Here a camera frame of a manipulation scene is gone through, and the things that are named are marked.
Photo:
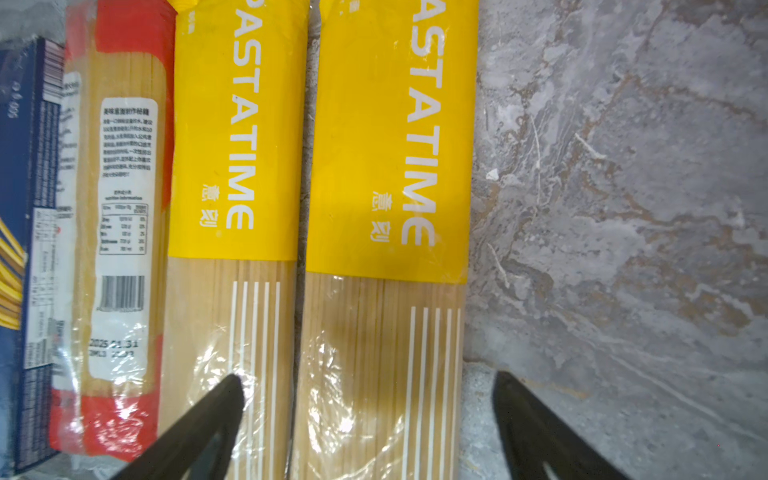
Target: white chinese characters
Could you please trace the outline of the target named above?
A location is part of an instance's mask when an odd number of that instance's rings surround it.
[[[380,194],[379,192],[373,192],[372,200],[372,212],[376,211],[390,211],[392,209],[392,194]]]
[[[202,212],[203,216],[200,218],[200,226],[216,228],[219,221],[219,211],[203,209]]]
[[[389,231],[392,229],[389,222],[371,222],[373,225],[373,231],[371,232],[371,240],[374,242],[389,242]]]
[[[210,201],[218,201],[219,200],[219,187],[217,185],[211,185],[208,186],[206,184],[203,184],[203,202],[210,200]]]

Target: clear plastic wrapper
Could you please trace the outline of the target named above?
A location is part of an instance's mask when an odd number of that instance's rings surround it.
[[[51,444],[130,461],[157,438],[175,11],[67,11]]]
[[[228,478],[286,477],[308,0],[183,0],[160,431],[225,375]]]
[[[320,14],[291,478],[456,478],[478,3]]]

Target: gray marble surface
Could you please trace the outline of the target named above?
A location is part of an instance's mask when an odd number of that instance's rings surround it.
[[[477,79],[461,478],[508,478],[496,369],[632,478],[765,478],[766,1],[481,0]]]

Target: blue pasta box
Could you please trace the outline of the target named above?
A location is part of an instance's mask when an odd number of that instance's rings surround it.
[[[58,116],[64,49],[0,45],[0,476],[56,453],[48,442]]]

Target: white vertical line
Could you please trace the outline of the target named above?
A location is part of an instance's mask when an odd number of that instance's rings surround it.
[[[237,280],[232,282],[232,313],[230,313],[230,358],[228,373],[232,373],[232,358],[235,356],[235,316],[237,315]]]
[[[416,307],[411,307],[411,337],[408,344],[408,386],[406,387],[406,434],[402,447],[402,475],[401,479],[408,478],[408,440],[411,432],[411,390],[413,385],[413,341],[416,332]]]
[[[442,374],[442,428],[440,428],[440,480],[445,478],[445,427],[448,425],[448,384],[451,365],[451,317],[453,310],[448,309],[448,318],[445,319],[445,370]]]
[[[429,402],[432,404],[432,413],[429,416],[429,446],[427,447],[427,457],[429,458],[429,465],[427,465],[427,479],[432,480],[432,467],[435,464],[433,461],[435,453],[435,409],[437,408],[437,367],[440,360],[440,309],[435,309],[435,341],[432,344],[434,354],[432,355],[432,394],[429,396]]]
[[[250,325],[250,404],[248,405],[247,480],[253,477],[253,405],[256,403],[256,332],[259,325],[259,283],[253,282],[253,313]]]
[[[429,308],[424,307],[424,318],[422,320],[422,368],[419,374],[419,413],[416,414],[416,461],[414,462],[414,480],[421,478],[421,458],[422,458],[422,412],[424,410],[424,380],[427,368],[427,323],[429,322]]]
[[[248,282],[243,282],[243,302],[240,305],[240,373],[245,373],[245,325],[246,314],[248,310]],[[245,428],[240,427],[237,429],[237,444],[233,449],[233,456],[235,457],[235,480],[240,478],[240,463],[243,461],[243,450],[241,448],[241,442],[243,441],[243,435]]]
[[[275,478],[275,404],[277,403],[277,349],[280,331],[280,282],[275,285],[275,340],[272,349],[272,410],[270,412],[270,480]]]
[[[264,430],[266,430],[266,328],[270,318],[270,283],[264,282],[264,314],[261,318],[261,405],[259,417],[259,473],[258,480],[264,475]]]
[[[462,377],[458,374],[458,361],[462,358],[462,348],[461,344],[458,342],[459,335],[461,335],[462,332],[462,309],[456,309],[456,354],[455,354],[455,365],[453,367],[453,426],[451,427],[451,453],[453,454],[451,456],[451,475],[450,479],[453,480],[453,467],[456,463],[457,455],[455,454],[455,447],[456,447],[456,429],[459,427],[459,425],[456,425],[458,422],[458,419],[456,418],[456,408],[458,407],[458,389],[459,386],[462,384]]]

